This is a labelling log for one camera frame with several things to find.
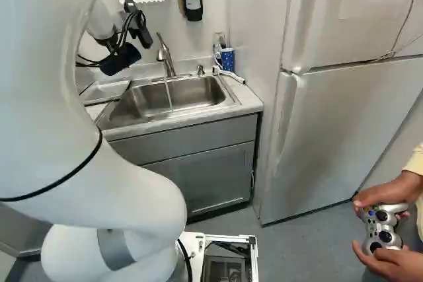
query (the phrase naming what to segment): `controller button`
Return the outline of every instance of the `controller button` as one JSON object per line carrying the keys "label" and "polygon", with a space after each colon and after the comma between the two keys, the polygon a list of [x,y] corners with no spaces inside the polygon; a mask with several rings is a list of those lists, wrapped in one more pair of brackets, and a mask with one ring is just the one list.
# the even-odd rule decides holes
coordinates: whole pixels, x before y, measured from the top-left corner
{"label": "controller button", "polygon": [[380,221],[387,221],[388,220],[388,214],[386,214],[386,212],[384,212],[384,211],[378,211],[376,213],[376,217]]}
{"label": "controller button", "polygon": [[381,231],[379,233],[379,239],[382,240],[384,243],[389,243],[392,241],[392,234],[387,231]]}
{"label": "controller button", "polygon": [[373,242],[370,245],[370,251],[371,251],[372,254],[374,254],[375,251],[376,251],[376,249],[379,249],[379,248],[382,248],[382,245],[380,243],[378,243],[378,242]]}

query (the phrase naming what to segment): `running water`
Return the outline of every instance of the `running water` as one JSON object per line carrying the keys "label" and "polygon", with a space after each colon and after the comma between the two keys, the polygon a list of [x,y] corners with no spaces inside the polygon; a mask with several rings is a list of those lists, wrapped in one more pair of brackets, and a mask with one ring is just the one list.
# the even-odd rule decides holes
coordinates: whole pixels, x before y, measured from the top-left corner
{"label": "running water", "polygon": [[165,86],[166,86],[167,100],[169,101],[169,106],[171,108],[171,111],[173,112],[172,98],[171,98],[171,93],[169,92],[169,84],[167,83],[166,71],[165,71]]}

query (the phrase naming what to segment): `yellow sleeve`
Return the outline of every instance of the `yellow sleeve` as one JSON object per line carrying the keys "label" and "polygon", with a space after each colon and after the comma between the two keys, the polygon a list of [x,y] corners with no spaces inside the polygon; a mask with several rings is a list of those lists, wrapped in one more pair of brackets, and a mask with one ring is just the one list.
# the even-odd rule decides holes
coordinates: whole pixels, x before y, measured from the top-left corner
{"label": "yellow sleeve", "polygon": [[423,143],[415,148],[411,159],[403,170],[423,175]]}

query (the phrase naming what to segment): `person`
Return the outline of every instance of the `person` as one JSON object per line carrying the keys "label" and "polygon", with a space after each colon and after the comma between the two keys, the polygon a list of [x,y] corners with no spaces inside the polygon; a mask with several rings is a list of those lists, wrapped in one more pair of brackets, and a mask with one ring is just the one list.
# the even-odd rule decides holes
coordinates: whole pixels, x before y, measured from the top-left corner
{"label": "person", "polygon": [[[404,240],[403,250],[380,248],[374,257],[367,256],[361,244],[353,241],[354,252],[370,272],[390,282],[423,282],[423,254],[420,253],[423,252],[423,143],[414,150],[396,179],[368,188],[353,198],[356,214],[359,208],[381,202],[410,203],[410,210],[398,215],[401,221],[397,233]],[[377,280],[369,271],[364,273],[366,279]]]}

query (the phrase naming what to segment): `black stripe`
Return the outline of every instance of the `black stripe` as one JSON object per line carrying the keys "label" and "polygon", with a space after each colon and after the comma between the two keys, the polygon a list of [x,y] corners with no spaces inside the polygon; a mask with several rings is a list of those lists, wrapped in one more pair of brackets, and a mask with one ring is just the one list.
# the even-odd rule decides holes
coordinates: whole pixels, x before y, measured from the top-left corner
{"label": "black stripe", "polygon": [[103,134],[101,133],[101,130],[98,129],[98,131],[100,132],[100,139],[98,140],[97,145],[95,146],[94,150],[79,166],[74,168],[69,174],[66,174],[63,178],[55,181],[54,183],[51,183],[50,185],[47,185],[45,188],[41,188],[41,189],[37,190],[35,192],[25,194],[25,195],[22,195],[22,196],[16,196],[16,197],[10,197],[10,198],[0,198],[0,201],[5,202],[5,203],[9,203],[9,202],[13,202],[13,201],[23,201],[24,199],[33,198],[35,196],[46,193],[46,192],[58,187],[59,185],[63,184],[64,182],[68,181],[68,179],[70,179],[72,176],[76,175],[76,173],[78,173],[80,170],[82,170],[84,168],[84,166],[86,166],[97,154],[98,150],[101,147],[101,143],[102,143],[102,140],[103,140]]}

